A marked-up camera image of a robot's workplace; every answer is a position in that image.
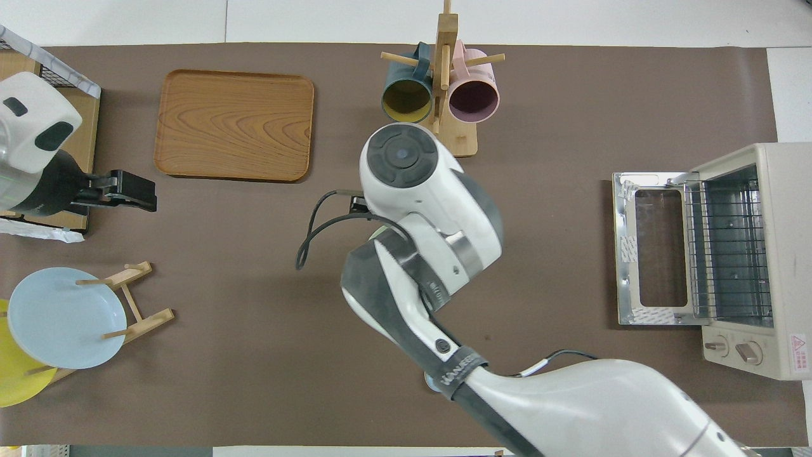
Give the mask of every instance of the toaster oven door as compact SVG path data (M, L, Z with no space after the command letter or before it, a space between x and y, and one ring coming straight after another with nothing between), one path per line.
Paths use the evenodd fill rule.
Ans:
M692 293L686 203L689 172L612 175L618 321L642 325L703 325Z

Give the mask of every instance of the dark gray button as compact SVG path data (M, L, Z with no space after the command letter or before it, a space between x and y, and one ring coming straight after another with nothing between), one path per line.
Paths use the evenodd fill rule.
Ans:
M438 338L437 341L434 342L434 347L436 347L441 354L446 354L449 350L451 350L451 344L442 338Z
M395 169L387 165L381 154L370 154L367 157L367 163L372 173L374 173L379 180L389 183L395 182L395 178L397 177Z
M60 120L37 135L34 146L42 150L57 150L71 133L73 133L73 126Z
M374 148L383 146L390 138L397 137L403 129L399 125L387 125L381 128L369 139L369 145Z
M434 140L428 133L420 130L419 128L411 128L406 134L420 144L422 152L433 154L437 152L437 147L434 145Z
M8 109L14 113L15 116L20 117L28 112L28 108L15 97L9 97L2 101L3 105L6 105Z
M401 178L404 184L407 187L413 187L429 179L429 176L431 176L431 173L434 171L434 165L436 165L436 163L430 162L429 160L421 160L420 163L414 167L403 170Z
M420 158L420 152L420 145L401 136L390 141L384 148L383 154L392 166L409 168Z

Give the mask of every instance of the black cable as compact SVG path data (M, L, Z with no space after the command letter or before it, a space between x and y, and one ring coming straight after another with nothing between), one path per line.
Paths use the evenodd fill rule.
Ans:
M336 195L338 192L339 192L338 190L331 190L330 192L322 195L322 197L318 199L318 201L316 202L316 206L313 207L313 212L310 213L310 222L308 222L308 224L307 224L307 236L310 236L310 233L313 232L313 224L316 223L316 213L318 213L318 208L322 206L322 203L324 203L325 200L327 200L329 197L331 197L333 195ZM304 266L305 262L307 262L307 254L308 254L307 251L308 250L304 251L304 257L302 257L302 259L301 259L301 265L302 266ZM299 258L297 257L296 258L296 265L297 265L296 269L297 270L301 269L301 267L298 266L299 264L300 264L300 261L299 261Z
M547 360L553 360L554 358L558 357L559 355L563 354L573 354L573 355L580 355L581 357L586 357L587 359L598 360L600 357L596 355L592 355L589 352L584 352L583 350L577 349L559 349L554 351L552 354L545 357Z
M405 228L403 228L400 224L395 222L394 220L388 219L383 217L382 215L377 215L373 213L351 213L340 215L339 217L334 217L333 219L328 220L324 224L319 225L314 230L310 230L308 232L307 237L302 242L301 246L299 246L299 252L296 253L296 269L301 270L302 267L305 266L305 261L307 260L307 253L310 250L310 242L318 235L322 230L330 227L332 224L336 224L341 222L342 220L350 220L350 219L366 219L366 220L379 220L383 222L390 228L396 229L400 232L400 236L403 237L406 242L417 251L417 244L414 242L412 235L410 235Z
M588 352L584 352L582 350L559 349L559 350L553 351L552 353L550 353L550 355L548 355L544 359L539 360L536 364L531 365L529 368L526 368L525 370L522 370L521 372L518 372L517 374L513 375L513 377L527 377L527 376L530 376L530 375L534 374L535 372L537 372L538 370L540 370L540 369L544 368L545 366L547 366L547 364L551 360L553 360L554 358L558 357L559 355L564 355L564 354L580 355L581 357L586 357L587 359L592 359L592 360L599 359L599 357L597 357L595 355L592 355L592 354L590 354Z

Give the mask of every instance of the black strap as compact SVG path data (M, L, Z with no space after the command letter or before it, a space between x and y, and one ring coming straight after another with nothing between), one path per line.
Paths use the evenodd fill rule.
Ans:
M474 368L487 365L488 361L483 359L475 350L468 346L462 346L454 355L443 363L438 372L429 373L434 379L434 384L440 392L449 400L465 381L465 378Z
M384 230L375 240L387 248L398 265L417 283L417 288L431 312L436 312L451 300L451 295L437 272L411 245L404 243L403 237L398 233L394 230Z

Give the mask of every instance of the pink mug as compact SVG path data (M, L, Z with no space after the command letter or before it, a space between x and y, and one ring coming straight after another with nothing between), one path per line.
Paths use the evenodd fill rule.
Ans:
M482 122L493 116L499 107L493 65L465 66L466 60L485 56L480 50L465 49L461 40L457 40L454 46L448 78L448 109L461 122Z

